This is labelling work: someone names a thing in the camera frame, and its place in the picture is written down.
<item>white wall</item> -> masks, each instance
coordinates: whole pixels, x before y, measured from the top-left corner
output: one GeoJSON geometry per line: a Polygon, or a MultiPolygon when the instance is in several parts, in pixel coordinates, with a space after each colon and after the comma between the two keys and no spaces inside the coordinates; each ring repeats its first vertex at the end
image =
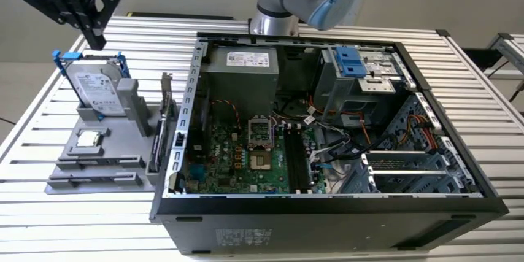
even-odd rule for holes
{"type": "MultiPolygon", "coordinates": [[[[48,61],[51,52],[68,50],[80,32],[60,26],[21,0],[0,0],[0,61],[48,61]]],[[[117,14],[129,11],[228,15],[247,20],[256,0],[121,0],[117,14]]]]}
{"type": "Polygon", "coordinates": [[[524,33],[521,0],[364,0],[359,26],[447,29],[463,47],[485,47],[499,32],[524,33]]]}
{"type": "MultiPolygon", "coordinates": [[[[48,61],[77,32],[48,20],[21,0],[0,0],[0,61],[48,61]]],[[[256,0],[123,0],[128,11],[232,15],[249,18],[256,0]]],[[[524,33],[520,0],[364,0],[357,25],[444,28],[463,46],[485,46],[499,31],[524,33]]]]}

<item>blue drive bracket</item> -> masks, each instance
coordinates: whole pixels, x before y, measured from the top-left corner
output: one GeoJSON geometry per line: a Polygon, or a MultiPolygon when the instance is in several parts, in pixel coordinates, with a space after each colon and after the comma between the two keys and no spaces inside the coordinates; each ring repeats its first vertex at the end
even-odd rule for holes
{"type": "Polygon", "coordinates": [[[335,47],[335,59],[343,77],[363,78],[368,75],[368,70],[356,48],[335,47]]]}

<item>metal rail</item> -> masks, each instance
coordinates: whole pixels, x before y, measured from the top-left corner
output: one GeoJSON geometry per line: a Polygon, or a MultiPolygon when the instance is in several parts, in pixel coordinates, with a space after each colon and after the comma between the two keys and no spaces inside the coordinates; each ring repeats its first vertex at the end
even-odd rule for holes
{"type": "MultiPolygon", "coordinates": [[[[125,54],[131,74],[139,79],[139,94],[148,103],[161,100],[164,71],[173,73],[173,98],[180,101],[197,31],[245,33],[247,23],[141,17],[113,17],[109,22],[105,51],[121,50],[125,54]]],[[[511,213],[424,253],[383,253],[373,257],[355,253],[247,255],[217,259],[523,261],[523,120],[453,40],[431,30],[361,27],[319,32],[303,26],[300,34],[404,43],[511,213]]],[[[72,49],[83,50],[81,43],[72,49]]],[[[149,224],[152,193],[48,196],[43,192],[77,120],[76,105],[73,90],[55,72],[9,141],[0,147],[0,253],[19,253],[3,256],[3,261],[180,258],[165,229],[149,224]]]]}

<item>label sticker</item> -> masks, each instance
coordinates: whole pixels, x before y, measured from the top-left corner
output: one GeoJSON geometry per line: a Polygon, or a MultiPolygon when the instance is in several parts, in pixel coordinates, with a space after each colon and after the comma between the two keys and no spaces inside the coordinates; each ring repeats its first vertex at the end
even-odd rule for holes
{"type": "Polygon", "coordinates": [[[312,122],[315,121],[315,117],[313,116],[308,116],[305,119],[304,119],[304,123],[305,124],[312,124],[312,122]]]}
{"type": "Polygon", "coordinates": [[[104,115],[121,115],[124,108],[111,78],[93,73],[76,73],[75,77],[91,107],[104,115]]]}
{"type": "Polygon", "coordinates": [[[217,244],[223,247],[240,245],[268,245],[272,229],[217,229],[217,244]]]}
{"type": "Polygon", "coordinates": [[[308,107],[309,115],[315,114],[316,111],[317,111],[317,109],[313,106],[308,107]]]}
{"type": "Polygon", "coordinates": [[[269,53],[229,52],[227,65],[236,67],[269,67],[269,53]]]}

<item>gray floor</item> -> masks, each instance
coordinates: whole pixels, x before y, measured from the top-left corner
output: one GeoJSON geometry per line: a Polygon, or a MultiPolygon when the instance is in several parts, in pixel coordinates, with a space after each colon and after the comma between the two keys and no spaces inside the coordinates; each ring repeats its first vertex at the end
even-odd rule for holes
{"type": "MultiPolygon", "coordinates": [[[[52,63],[0,62],[0,117],[17,122],[55,70],[52,63]]],[[[13,125],[0,121],[0,142],[13,125]]]]}

